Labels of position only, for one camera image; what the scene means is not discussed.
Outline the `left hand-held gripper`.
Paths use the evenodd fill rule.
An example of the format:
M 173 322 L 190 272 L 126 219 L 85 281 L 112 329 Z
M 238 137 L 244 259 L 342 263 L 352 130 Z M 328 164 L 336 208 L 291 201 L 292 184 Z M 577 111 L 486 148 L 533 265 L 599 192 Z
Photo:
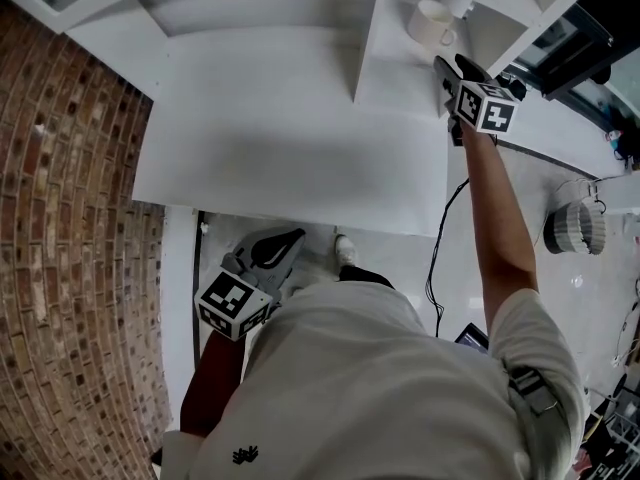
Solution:
M 280 306 L 281 288 L 304 242 L 302 228 L 268 228 L 246 235 L 196 292 L 200 321 L 232 341 L 263 323 Z

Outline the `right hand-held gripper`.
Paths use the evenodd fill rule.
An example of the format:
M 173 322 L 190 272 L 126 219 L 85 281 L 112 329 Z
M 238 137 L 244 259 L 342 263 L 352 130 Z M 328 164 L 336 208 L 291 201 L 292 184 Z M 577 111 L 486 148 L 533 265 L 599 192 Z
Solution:
M 462 146 L 462 123 L 493 139 L 508 134 L 520 100 L 472 59 L 457 53 L 454 60 L 462 77 L 442 56 L 436 55 L 433 61 L 438 82 L 450 96 L 444 107 L 453 145 Z

